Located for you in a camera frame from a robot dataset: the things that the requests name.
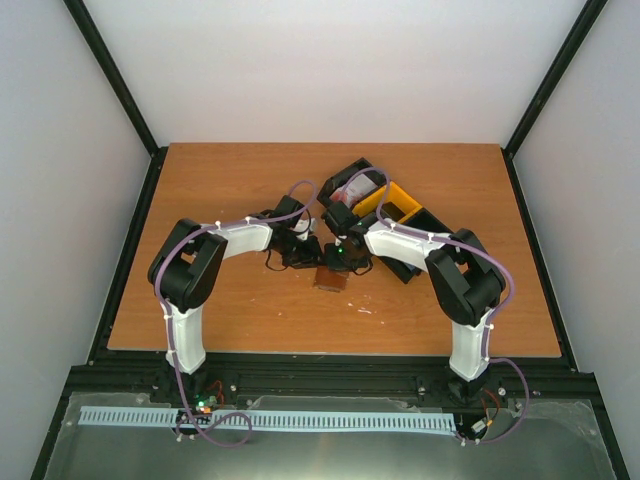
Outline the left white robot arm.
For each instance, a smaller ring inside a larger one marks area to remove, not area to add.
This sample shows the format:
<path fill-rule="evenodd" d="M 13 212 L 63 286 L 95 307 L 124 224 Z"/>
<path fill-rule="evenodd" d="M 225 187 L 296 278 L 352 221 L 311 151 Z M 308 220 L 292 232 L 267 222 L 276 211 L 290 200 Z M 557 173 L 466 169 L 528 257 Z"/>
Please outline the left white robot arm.
<path fill-rule="evenodd" d="M 208 390 L 207 376 L 198 371 L 206 357 L 203 307 L 222 262 L 245 253 L 265 252 L 281 257 L 281 271 L 319 266 L 322 250 L 309 208 L 285 195 L 275 208 L 236 222 L 199 224 L 184 218 L 171 230 L 147 277 L 166 324 L 166 360 L 179 370 L 172 388 L 184 401 L 197 402 Z"/>

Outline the brown leather card holder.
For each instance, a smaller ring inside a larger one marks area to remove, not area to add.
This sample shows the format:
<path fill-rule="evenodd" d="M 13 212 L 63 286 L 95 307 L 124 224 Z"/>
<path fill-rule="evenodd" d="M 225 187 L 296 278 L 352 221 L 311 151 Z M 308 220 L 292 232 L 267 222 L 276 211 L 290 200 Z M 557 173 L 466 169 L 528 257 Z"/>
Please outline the brown leather card holder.
<path fill-rule="evenodd" d="M 339 293 L 345 290 L 348 278 L 348 272 L 334 271 L 326 266 L 318 266 L 313 287 L 323 291 Z"/>

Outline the black bin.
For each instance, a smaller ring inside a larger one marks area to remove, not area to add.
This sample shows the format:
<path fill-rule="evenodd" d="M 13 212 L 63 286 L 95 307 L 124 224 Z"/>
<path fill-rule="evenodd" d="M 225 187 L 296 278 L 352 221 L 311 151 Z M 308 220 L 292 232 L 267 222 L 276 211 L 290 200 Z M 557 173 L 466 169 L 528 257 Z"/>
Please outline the black bin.
<path fill-rule="evenodd" d="M 372 167 L 372 164 L 364 157 L 361 157 L 346 168 L 340 170 L 338 173 L 328 178 L 317 195 L 318 202 L 324 207 L 328 208 L 331 204 L 334 203 L 330 199 L 332 193 L 336 189 L 344 185 L 348 185 L 355 177 L 360 174 L 366 174 L 379 186 L 379 188 L 384 186 L 386 183 L 385 177 L 378 171 L 370 170 L 370 167 Z"/>
<path fill-rule="evenodd" d="M 410 214 L 401 223 L 415 229 L 434 233 L 451 234 L 452 230 L 441 222 L 429 210 L 422 207 L 416 213 Z M 408 284 L 415 276 L 422 272 L 416 266 L 401 262 L 391 257 L 379 256 L 380 261 L 387 266 L 404 284 Z"/>

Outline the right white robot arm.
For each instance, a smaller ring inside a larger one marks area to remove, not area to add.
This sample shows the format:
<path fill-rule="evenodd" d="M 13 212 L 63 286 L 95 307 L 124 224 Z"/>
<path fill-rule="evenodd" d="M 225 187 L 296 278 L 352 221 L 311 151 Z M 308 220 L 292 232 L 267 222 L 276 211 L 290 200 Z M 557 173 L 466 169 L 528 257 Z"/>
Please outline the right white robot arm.
<path fill-rule="evenodd" d="M 510 272 L 467 229 L 434 233 L 396 223 L 376 211 L 364 217 L 332 203 L 322 220 L 338 241 L 337 257 L 356 269 L 373 257 L 388 257 L 426 272 L 441 310 L 452 324 L 449 390 L 472 397 L 489 378 L 493 318 L 515 293 Z"/>

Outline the yellow bin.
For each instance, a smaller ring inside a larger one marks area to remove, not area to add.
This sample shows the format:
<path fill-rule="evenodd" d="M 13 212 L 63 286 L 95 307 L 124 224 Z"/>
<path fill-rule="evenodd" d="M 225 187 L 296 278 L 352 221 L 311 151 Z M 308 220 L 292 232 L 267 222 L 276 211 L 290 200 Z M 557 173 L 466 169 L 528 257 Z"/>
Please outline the yellow bin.
<path fill-rule="evenodd" d="M 363 197 L 353 206 L 353 213 L 363 218 L 375 212 L 379 201 L 383 197 L 384 191 L 385 186 L 382 186 Z M 395 182 L 391 182 L 389 195 L 381 207 L 381 214 L 395 222 L 406 223 L 412 215 L 416 214 L 422 208 L 423 206 L 417 200 L 412 198 Z"/>

